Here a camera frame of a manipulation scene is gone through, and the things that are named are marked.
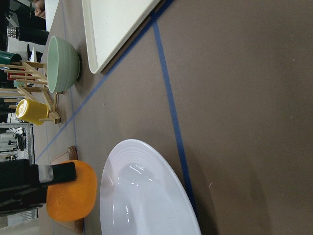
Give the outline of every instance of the light green ceramic bowl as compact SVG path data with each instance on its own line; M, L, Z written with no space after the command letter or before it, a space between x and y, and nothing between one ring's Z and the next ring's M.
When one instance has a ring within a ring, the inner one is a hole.
M79 76L80 61L75 48L67 41L52 36L48 48L47 79L51 93L70 88Z

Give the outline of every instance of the white tray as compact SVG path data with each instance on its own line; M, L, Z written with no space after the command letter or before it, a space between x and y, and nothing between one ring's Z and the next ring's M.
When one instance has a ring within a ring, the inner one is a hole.
M160 0L82 0L89 68L99 73Z

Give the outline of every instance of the blue tape line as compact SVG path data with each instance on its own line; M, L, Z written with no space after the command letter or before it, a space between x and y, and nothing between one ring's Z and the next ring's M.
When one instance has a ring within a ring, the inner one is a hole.
M170 82L170 76L167 70L166 59L165 59L163 45L162 45L162 39L161 39L159 27L157 25L157 21L153 23L153 31L155 34L156 46L157 46L159 60L160 60L161 68L162 68L168 104L170 107L172 123L173 123L176 144L177 144L178 153L179 153L180 165L181 165L184 183L186 187L186 192L191 202L191 205L195 211L195 214L197 215L198 213L197 213L197 208L196 208L195 197L194 197L193 190L192 190L191 180L190 180L189 171L188 171L187 159L186 159L184 145L183 145L181 132L179 128L178 115L176 112L175 101L174 101L174 96L173 96L171 82Z

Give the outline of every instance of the wooden dowel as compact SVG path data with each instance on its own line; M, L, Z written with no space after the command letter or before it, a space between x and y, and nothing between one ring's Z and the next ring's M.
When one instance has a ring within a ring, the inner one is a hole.
M47 77L44 75L40 78L41 80L48 81Z
M24 96L20 93L0 93L0 97L18 97L18 96Z
M41 118L39 121L54 121L52 118Z
M29 64L31 67L34 68L43 68L44 67L44 63L39 63L39 62L31 62L31 61L24 61L25 63Z
M17 82L28 82L28 83L33 83L33 84L44 84L47 85L47 82L41 82L41 81L36 81L36 80L26 80L26 79L16 79Z
M19 65L5 65L5 64L0 64L0 67L13 68L13 69L21 69L21 70L26 69L25 66L19 66Z
M4 102L20 102L21 99L4 99Z
M55 94L54 93L54 99L53 99L53 108L52 108L52 111L56 111L56 108L57 108L57 102L58 102L58 94Z
M27 90L25 90L25 88L23 87L18 87L18 91L19 93L23 94L23 96L27 99L31 99L31 100L34 100L34 101L37 101L37 99L31 94L29 93Z
M48 106L49 110L53 109L53 102L48 94L48 92L42 92L45 100L45 104Z
M21 65L22 62L21 61L14 61L14 62L11 62L12 65Z
M41 87L24 87L28 92L41 92Z
M10 78L14 79L41 79L39 76L23 76L23 75L11 75Z
M7 73L25 73L25 74L31 74L31 71L22 71L22 70L4 70L4 72Z
M0 88L0 92L17 92L17 89L14 88Z
M28 70L31 71L31 73L30 73L31 75L33 75L33 76L40 76L40 77L41 77L42 79L44 79L44 80L47 79L44 75L42 75L41 73L39 73L37 70L35 70L33 67L31 67L28 63L23 62L22 65L26 67L26 70L27 70L27 71L28 71Z
M56 111L50 112L48 118L53 118L53 123L54 124L57 124L57 123L61 122L60 115Z

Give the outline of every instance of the white plate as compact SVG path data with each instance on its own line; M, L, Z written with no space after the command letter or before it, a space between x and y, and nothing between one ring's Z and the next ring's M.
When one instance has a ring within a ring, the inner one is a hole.
M200 235L184 188L166 160L138 140L119 143L103 169L103 235Z
M82 0L92 73L114 57L160 0Z

